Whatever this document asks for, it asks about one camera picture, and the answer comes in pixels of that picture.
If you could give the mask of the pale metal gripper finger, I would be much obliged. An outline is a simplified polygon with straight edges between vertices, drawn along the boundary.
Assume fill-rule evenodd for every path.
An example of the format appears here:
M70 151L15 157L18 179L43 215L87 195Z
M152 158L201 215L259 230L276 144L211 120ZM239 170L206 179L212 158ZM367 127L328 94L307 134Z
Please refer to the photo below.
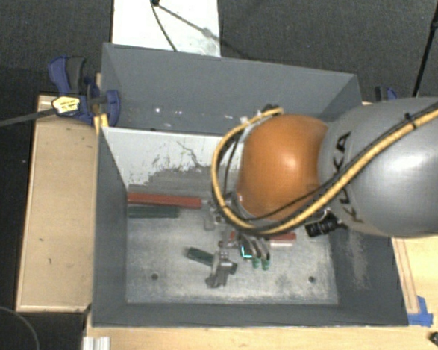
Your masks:
M235 274L237 264L230 260L221 260L219 262L219 284L226 284L228 277Z
M221 282L221 261L222 261L222 253L220 251L216 251L213 254L213 260L211 263L211 271L208 278L206 278L207 287L215 287L217 288Z

